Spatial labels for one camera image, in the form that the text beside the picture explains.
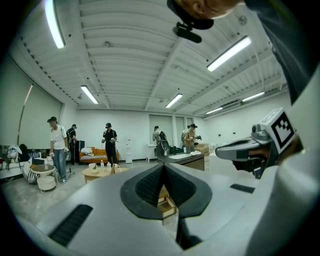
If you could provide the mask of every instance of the white ceiling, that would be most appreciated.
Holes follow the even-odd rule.
[[[66,46],[57,49],[42,4],[28,17],[18,38],[42,72],[78,104],[206,116],[220,106],[265,90],[278,94],[285,83],[257,17],[245,6],[196,33],[202,43],[178,38],[179,21],[166,0],[57,0]],[[246,16],[246,25],[238,18]],[[210,72],[207,65],[243,36],[252,44]],[[87,85],[94,105],[82,94]],[[183,97],[165,106],[177,93]]]

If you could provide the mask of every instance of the white t-shirt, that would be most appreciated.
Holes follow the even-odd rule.
[[[51,141],[53,142],[53,149],[55,150],[63,150],[65,149],[65,140],[64,138],[67,137],[66,129],[58,125],[58,129],[51,129]]]

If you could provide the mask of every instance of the white wall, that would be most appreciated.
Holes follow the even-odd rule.
[[[149,115],[165,116],[166,114],[143,111],[78,109],[75,120],[77,125],[76,136],[78,140],[85,141],[86,147],[102,149],[105,146],[105,144],[101,144],[101,139],[103,132],[106,130],[106,123],[111,123],[112,128],[118,135],[119,143],[116,144],[116,147],[119,150],[120,159],[125,160],[125,146],[128,139],[131,140],[132,159],[145,159],[146,145],[150,143],[150,136],[153,132],[153,128],[150,129]],[[194,121],[198,126],[197,134],[208,139],[206,122],[197,117],[194,118]]]
[[[31,82],[8,57],[0,66],[0,145],[15,145],[21,111]]]
[[[7,56],[0,66],[0,145],[16,145],[22,109],[33,82]],[[36,84],[25,104],[19,144],[29,149],[50,148],[47,120],[59,117],[62,104]]]
[[[283,93],[257,104],[208,119],[205,122],[209,143],[221,145],[250,136],[252,125],[258,124],[272,110],[277,108],[287,110],[290,106],[289,94]]]
[[[77,105],[74,104],[63,104],[60,117],[59,124],[63,126],[66,130],[71,128],[73,124],[76,124],[77,120]]]

